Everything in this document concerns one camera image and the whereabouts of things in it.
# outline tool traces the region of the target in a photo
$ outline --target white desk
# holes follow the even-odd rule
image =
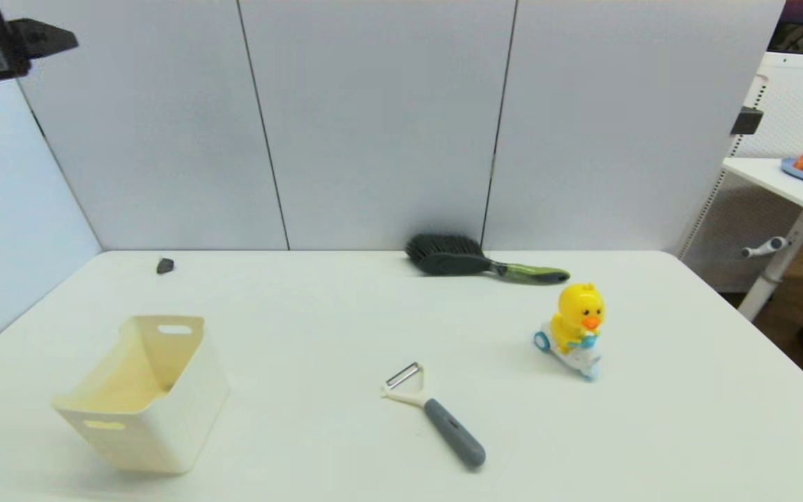
[[[767,188],[774,194],[785,197],[803,208],[803,180],[785,174],[780,169],[780,163],[780,159],[728,158],[724,160],[724,169],[759,185],[759,187]],[[748,295],[739,306],[739,311],[749,320],[755,319],[774,290],[777,289],[783,279],[783,274],[788,270],[803,245],[803,210],[787,238],[790,241],[789,247],[777,252],[774,259],[765,268],[764,273],[761,273],[761,276],[755,280]]]
[[[391,252],[102,254],[0,336],[0,500],[803,500],[803,373],[678,260],[493,256],[596,282],[598,381],[532,345],[561,286],[420,277]],[[194,470],[126,476],[48,401],[162,312],[206,318],[232,394]],[[412,361],[487,449],[478,473],[379,397]]]

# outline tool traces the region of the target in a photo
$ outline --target brush bristles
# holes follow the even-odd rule
[[[472,257],[484,257],[479,243],[460,235],[420,234],[408,241],[405,253],[414,261],[434,253],[469,254]]]

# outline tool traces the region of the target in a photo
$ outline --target blue wheel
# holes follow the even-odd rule
[[[544,334],[544,331],[538,331],[538,333],[535,334],[535,346],[544,352],[549,352],[549,350],[551,350],[551,340],[547,339],[547,335]]]

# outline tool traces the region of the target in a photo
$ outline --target white mesh panel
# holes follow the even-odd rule
[[[755,134],[736,137],[731,156],[795,157],[803,152],[803,55],[767,54],[745,105],[764,111]]]
[[[733,139],[730,156],[781,158],[803,152],[803,55],[766,54],[744,104],[764,111],[758,131]],[[722,175],[696,219],[681,260],[718,291],[746,291],[771,257],[740,249],[788,233],[800,208],[783,197]]]

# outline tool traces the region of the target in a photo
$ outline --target gray partition wall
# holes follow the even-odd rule
[[[514,0],[242,0],[293,249],[482,232]]]
[[[0,6],[79,38],[20,83],[103,247],[286,249],[235,2]]]
[[[678,247],[783,0],[519,0],[484,245]]]

